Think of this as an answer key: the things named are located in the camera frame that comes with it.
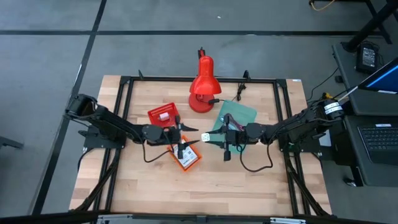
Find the red basket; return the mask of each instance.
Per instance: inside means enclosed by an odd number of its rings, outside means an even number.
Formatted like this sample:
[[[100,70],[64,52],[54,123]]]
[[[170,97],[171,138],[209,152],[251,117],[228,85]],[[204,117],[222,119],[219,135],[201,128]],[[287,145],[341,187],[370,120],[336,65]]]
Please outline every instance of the red basket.
[[[159,116],[162,113],[169,113],[169,119],[167,121],[161,121]],[[160,127],[167,127],[167,126],[175,126],[175,115],[178,115],[177,108],[175,107],[174,103],[169,103],[163,105],[159,108],[153,109],[148,111],[148,116],[150,119],[150,123],[154,125],[158,125]]]

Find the lamp shade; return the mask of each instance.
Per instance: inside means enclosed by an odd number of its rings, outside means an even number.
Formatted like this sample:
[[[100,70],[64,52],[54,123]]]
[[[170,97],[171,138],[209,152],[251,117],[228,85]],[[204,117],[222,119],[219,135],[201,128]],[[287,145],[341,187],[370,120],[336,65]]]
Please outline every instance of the lamp shade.
[[[221,87],[213,75],[213,59],[202,56],[199,59],[198,76],[194,79],[189,89],[190,93],[197,95],[213,95],[221,93]]]

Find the lamp base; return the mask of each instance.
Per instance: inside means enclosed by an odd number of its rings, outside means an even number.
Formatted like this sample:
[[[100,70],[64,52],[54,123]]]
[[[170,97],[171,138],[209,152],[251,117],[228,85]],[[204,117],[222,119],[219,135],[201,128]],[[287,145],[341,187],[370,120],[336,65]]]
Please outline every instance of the lamp base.
[[[214,105],[207,103],[209,100],[214,99],[214,95],[201,95],[202,98],[199,98],[199,95],[191,93],[189,95],[189,106],[194,112],[197,113],[206,113],[209,112]]]

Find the white label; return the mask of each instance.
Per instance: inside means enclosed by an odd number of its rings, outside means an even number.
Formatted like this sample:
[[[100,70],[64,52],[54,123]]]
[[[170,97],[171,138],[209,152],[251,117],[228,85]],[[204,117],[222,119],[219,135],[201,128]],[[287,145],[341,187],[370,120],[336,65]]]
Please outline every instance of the white label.
[[[326,105],[326,106],[324,107],[324,109],[325,109],[325,110],[328,110],[328,109],[330,109],[330,108],[332,108],[332,107],[335,107],[335,106],[340,106],[340,104],[339,104],[338,102],[336,102],[336,103],[331,103],[331,104],[329,104],[329,105]]]
[[[204,141],[204,142],[210,141],[210,134],[209,133],[203,133],[201,135],[201,141]]]
[[[174,145],[174,156],[178,158],[178,146]],[[190,164],[195,162],[198,159],[198,156],[196,153],[191,149],[191,147],[186,147],[185,150],[183,150],[183,159],[179,159],[178,161],[181,163],[182,167],[187,168]]]
[[[397,94],[397,92],[394,91],[386,91],[386,90],[379,90],[379,93],[389,93],[389,94]]]
[[[381,127],[391,127],[391,124],[377,124],[376,127],[381,128]]]
[[[332,109],[326,110],[326,111],[325,111],[325,114],[330,114],[330,113],[333,113],[333,112],[338,111],[338,110],[342,110],[342,108],[341,108],[340,106],[335,106],[335,107],[332,108]]]

